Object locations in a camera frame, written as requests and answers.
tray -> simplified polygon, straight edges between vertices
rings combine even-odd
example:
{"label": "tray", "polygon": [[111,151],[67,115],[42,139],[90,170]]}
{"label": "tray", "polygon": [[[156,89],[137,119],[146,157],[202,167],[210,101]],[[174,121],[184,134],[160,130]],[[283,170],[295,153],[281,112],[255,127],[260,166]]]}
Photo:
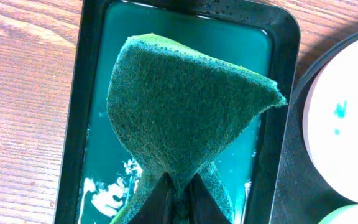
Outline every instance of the tray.
{"label": "tray", "polygon": [[[109,128],[103,108],[107,94],[104,89],[111,76],[109,69],[126,38],[148,32],[268,76],[278,82],[290,100],[300,30],[296,20],[283,9],[236,0],[84,0],[55,223],[76,223],[82,215],[85,177],[91,163],[109,171],[97,173],[101,179],[115,180],[119,167],[123,169],[122,161],[131,159]],[[232,178],[236,172],[249,176],[249,180],[241,182],[240,197],[234,192],[236,199],[232,198],[239,205],[235,223],[269,222],[287,111],[288,107],[268,110],[239,137],[244,143],[256,136],[257,141],[250,141],[255,144],[255,152],[251,147],[242,147],[240,141],[233,143],[249,158],[233,156],[235,151],[227,149],[216,161],[226,185],[243,178]],[[104,131],[95,128],[95,124],[104,126]],[[95,136],[100,141],[92,140]],[[108,156],[109,148],[116,153]],[[96,152],[100,159],[90,159]],[[228,157],[237,160],[231,164],[225,159]],[[98,223],[109,223],[108,220]]]}
{"label": "tray", "polygon": [[288,112],[271,223],[315,224],[337,208],[354,202],[339,195],[309,159],[303,142],[303,107],[318,72],[336,54],[358,40],[358,33],[336,44],[320,57],[294,88]]}

white round object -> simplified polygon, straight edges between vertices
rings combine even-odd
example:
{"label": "white round object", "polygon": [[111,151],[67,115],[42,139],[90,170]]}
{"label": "white round object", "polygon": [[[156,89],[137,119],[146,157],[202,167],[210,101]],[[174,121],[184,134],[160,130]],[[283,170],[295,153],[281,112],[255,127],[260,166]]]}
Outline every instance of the white round object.
{"label": "white round object", "polygon": [[339,208],[324,217],[318,224],[354,224],[358,223],[358,205]]}
{"label": "white round object", "polygon": [[358,41],[315,78],[303,111],[303,137],[325,181],[358,202]]}

dark green towel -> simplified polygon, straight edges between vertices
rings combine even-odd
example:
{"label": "dark green towel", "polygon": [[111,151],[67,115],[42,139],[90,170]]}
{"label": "dark green towel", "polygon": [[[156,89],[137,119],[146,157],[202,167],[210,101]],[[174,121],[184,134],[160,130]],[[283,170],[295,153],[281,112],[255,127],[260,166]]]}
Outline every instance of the dark green towel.
{"label": "dark green towel", "polygon": [[[255,116],[285,104],[275,81],[246,68],[154,34],[128,38],[114,66],[107,107],[121,144],[144,172],[130,205],[113,222],[130,220],[164,172],[178,203],[199,172],[232,220],[213,161]],[[181,218],[175,223],[186,223]]]}

black plate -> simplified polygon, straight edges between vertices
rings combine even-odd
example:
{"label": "black plate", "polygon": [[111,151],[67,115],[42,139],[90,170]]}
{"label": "black plate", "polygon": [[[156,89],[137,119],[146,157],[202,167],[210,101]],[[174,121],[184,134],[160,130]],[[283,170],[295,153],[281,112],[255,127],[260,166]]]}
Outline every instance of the black plate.
{"label": "black plate", "polygon": [[[104,11],[114,1],[84,0],[75,73],[70,98],[55,223],[76,222],[81,168],[91,106]],[[290,100],[300,44],[300,30],[287,11],[250,1],[227,0],[141,0],[169,11],[197,14],[266,31],[273,42],[269,78],[279,83]],[[272,209],[278,162],[288,107],[269,110],[262,118],[252,187],[246,204],[245,223],[268,223]]]}
{"label": "black plate", "polygon": [[358,40],[358,33],[317,60],[294,88],[288,112],[271,223],[315,224],[333,210],[354,202],[334,191],[314,168],[303,142],[303,107],[318,72],[335,55]]}

wooden surface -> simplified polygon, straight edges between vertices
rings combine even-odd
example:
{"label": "wooden surface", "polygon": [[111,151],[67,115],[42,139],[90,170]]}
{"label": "wooden surface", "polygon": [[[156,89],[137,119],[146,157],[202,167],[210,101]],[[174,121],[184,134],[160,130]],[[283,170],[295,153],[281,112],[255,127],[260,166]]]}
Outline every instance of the wooden surface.
{"label": "wooden surface", "polygon": [[[358,31],[356,0],[262,2],[299,22],[297,78]],[[0,223],[53,222],[81,5],[0,0]]]}

